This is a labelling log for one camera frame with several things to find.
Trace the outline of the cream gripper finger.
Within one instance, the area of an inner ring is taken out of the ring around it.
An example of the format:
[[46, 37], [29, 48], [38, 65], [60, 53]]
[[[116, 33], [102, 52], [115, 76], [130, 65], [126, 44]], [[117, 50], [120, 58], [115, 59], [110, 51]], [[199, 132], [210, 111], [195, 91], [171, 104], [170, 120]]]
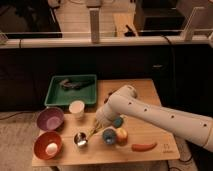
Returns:
[[100, 123], [99, 121], [96, 121], [95, 122], [95, 129], [102, 129], [103, 128], [103, 124], [102, 123]]

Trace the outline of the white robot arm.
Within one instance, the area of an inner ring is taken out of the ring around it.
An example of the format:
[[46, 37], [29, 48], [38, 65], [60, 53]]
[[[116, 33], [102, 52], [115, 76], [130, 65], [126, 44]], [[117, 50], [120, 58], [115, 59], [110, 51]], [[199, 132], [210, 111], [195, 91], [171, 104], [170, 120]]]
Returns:
[[119, 114], [134, 117], [213, 152], [213, 118], [151, 105], [137, 99], [136, 89], [124, 85], [96, 111], [96, 119], [109, 126]]

